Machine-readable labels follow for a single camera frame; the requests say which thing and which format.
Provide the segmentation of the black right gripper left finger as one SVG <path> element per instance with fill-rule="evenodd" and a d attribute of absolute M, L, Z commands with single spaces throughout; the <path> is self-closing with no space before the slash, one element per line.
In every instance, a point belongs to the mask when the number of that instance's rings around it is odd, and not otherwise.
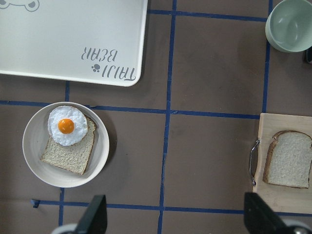
<path fill-rule="evenodd" d="M 78 222 L 76 234 L 104 234 L 108 225 L 105 195 L 96 195 Z"/>

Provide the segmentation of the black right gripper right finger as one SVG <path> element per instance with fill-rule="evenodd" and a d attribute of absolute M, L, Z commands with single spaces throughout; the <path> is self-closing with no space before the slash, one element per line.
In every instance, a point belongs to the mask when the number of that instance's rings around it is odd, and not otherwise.
<path fill-rule="evenodd" d="M 244 224 L 250 234 L 293 233 L 257 193 L 244 195 Z"/>

